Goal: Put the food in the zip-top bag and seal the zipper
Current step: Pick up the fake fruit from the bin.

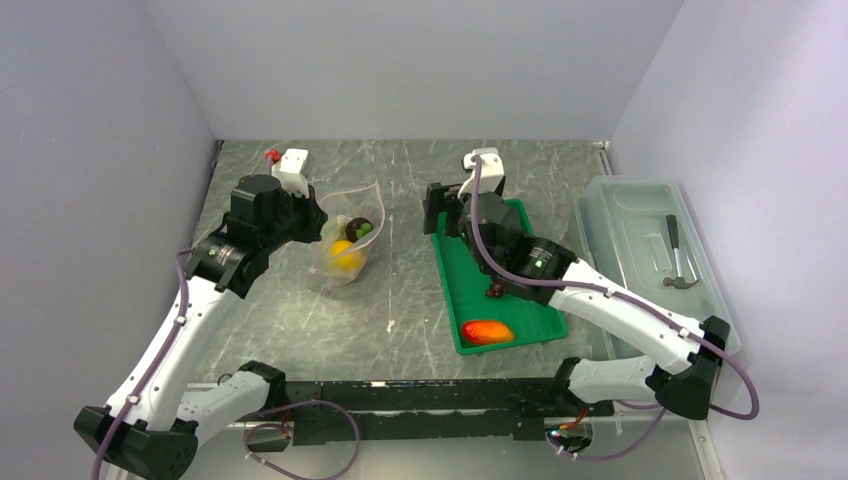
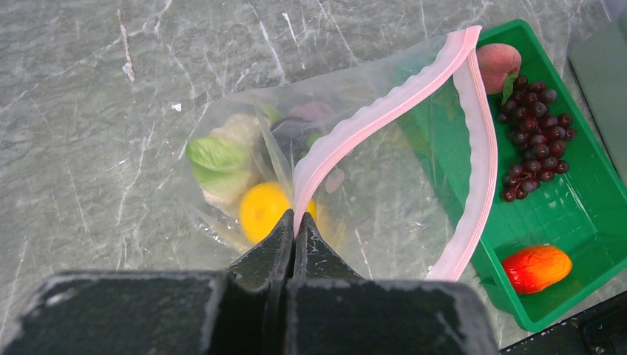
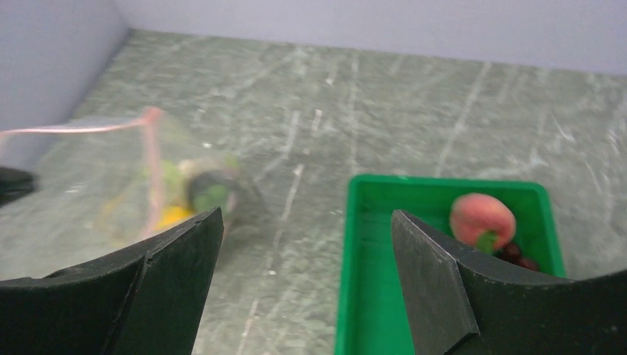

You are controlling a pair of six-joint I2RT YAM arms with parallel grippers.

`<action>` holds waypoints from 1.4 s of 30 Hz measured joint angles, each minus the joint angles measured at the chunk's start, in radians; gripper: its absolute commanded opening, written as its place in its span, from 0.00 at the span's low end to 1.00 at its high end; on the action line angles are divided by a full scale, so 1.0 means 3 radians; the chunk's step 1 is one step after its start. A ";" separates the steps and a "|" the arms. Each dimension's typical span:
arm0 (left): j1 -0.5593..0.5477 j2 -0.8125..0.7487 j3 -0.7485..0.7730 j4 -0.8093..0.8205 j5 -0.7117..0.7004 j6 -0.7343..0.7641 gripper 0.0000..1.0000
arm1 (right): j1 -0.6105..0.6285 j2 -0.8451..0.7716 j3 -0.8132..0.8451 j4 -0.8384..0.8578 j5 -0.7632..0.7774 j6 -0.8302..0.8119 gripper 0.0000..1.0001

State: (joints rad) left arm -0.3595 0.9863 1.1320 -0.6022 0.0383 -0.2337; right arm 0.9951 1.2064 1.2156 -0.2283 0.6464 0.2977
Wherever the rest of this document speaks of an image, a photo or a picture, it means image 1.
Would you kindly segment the clear zip top bag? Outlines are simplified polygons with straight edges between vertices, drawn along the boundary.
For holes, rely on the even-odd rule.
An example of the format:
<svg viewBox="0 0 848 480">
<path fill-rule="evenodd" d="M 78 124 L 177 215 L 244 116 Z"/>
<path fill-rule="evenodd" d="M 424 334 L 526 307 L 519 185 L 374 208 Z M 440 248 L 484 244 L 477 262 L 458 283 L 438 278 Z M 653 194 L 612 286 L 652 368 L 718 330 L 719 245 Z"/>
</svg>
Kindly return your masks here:
<svg viewBox="0 0 848 480">
<path fill-rule="evenodd" d="M 310 248 L 310 281 L 315 288 L 343 287 L 362 273 L 385 226 L 380 183 L 330 193 L 318 204 L 329 217 Z"/>
</svg>

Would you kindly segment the dark plum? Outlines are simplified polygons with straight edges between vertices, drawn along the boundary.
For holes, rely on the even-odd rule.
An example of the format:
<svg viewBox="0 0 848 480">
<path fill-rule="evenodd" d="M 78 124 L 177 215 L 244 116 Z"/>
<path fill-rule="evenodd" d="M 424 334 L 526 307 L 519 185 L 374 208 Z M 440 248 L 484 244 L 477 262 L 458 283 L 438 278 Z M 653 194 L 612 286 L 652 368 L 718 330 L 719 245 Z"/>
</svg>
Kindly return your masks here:
<svg viewBox="0 0 848 480">
<path fill-rule="evenodd" d="M 347 241 L 356 243 L 372 232 L 373 229 L 374 225 L 369 219 L 365 217 L 355 217 L 345 224 L 343 234 Z"/>
</svg>

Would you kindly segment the yellow lemon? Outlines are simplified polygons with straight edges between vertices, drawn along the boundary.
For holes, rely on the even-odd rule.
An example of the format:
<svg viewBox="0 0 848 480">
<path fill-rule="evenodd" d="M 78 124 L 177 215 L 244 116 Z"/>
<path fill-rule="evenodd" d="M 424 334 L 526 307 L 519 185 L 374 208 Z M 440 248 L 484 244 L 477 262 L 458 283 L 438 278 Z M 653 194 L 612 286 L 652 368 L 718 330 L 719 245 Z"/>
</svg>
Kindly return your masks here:
<svg viewBox="0 0 848 480">
<path fill-rule="evenodd" d="M 344 272 L 358 272 L 365 263 L 361 250 L 355 249 L 348 240 L 335 241 L 328 253 L 330 265 Z"/>
</svg>

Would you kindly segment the red orange mango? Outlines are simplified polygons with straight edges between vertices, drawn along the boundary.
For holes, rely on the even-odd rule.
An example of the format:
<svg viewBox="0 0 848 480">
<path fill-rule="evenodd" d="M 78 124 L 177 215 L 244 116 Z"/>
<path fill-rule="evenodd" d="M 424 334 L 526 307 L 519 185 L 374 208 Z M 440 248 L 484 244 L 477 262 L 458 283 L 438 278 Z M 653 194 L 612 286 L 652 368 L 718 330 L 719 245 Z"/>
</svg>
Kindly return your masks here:
<svg viewBox="0 0 848 480">
<path fill-rule="evenodd" d="M 495 345 L 515 340 L 515 334 L 505 323 L 494 320 L 465 322 L 460 328 L 460 336 L 473 346 Z"/>
</svg>

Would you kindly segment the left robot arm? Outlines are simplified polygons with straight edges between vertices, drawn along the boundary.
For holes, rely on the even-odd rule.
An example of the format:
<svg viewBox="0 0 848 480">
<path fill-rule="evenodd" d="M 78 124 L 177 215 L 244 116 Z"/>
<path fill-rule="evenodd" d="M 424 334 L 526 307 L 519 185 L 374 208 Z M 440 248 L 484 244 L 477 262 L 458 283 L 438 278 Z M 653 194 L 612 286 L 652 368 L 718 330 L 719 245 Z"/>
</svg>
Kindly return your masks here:
<svg viewBox="0 0 848 480">
<path fill-rule="evenodd" d="M 190 395 L 199 361 L 233 308 L 289 242 L 321 239 L 327 214 L 303 174 L 252 174 L 231 191 L 220 225 L 175 263 L 178 294 L 127 379 L 103 406 L 81 409 L 74 429 L 94 451 L 90 476 L 105 463 L 143 479 L 178 479 L 200 446 L 230 423 L 287 406 L 284 372 L 249 361 L 223 385 Z"/>
</svg>

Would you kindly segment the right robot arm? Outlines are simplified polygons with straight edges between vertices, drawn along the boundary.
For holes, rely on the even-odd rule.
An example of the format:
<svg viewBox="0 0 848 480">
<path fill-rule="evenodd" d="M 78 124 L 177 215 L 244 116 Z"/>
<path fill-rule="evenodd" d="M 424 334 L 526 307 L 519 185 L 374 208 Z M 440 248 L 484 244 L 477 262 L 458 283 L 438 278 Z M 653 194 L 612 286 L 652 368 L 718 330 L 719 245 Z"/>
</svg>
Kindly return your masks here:
<svg viewBox="0 0 848 480">
<path fill-rule="evenodd" d="M 728 322 L 678 314 L 621 287 L 571 250 L 527 231 L 518 210 L 496 192 L 472 196 L 458 184 L 433 183 L 422 206 L 424 234 L 460 240 L 490 279 L 488 296 L 575 314 L 639 351 L 629 359 L 564 360 L 550 391 L 557 411 L 574 415 L 601 401 L 650 399 L 690 420 L 714 410 Z"/>
</svg>

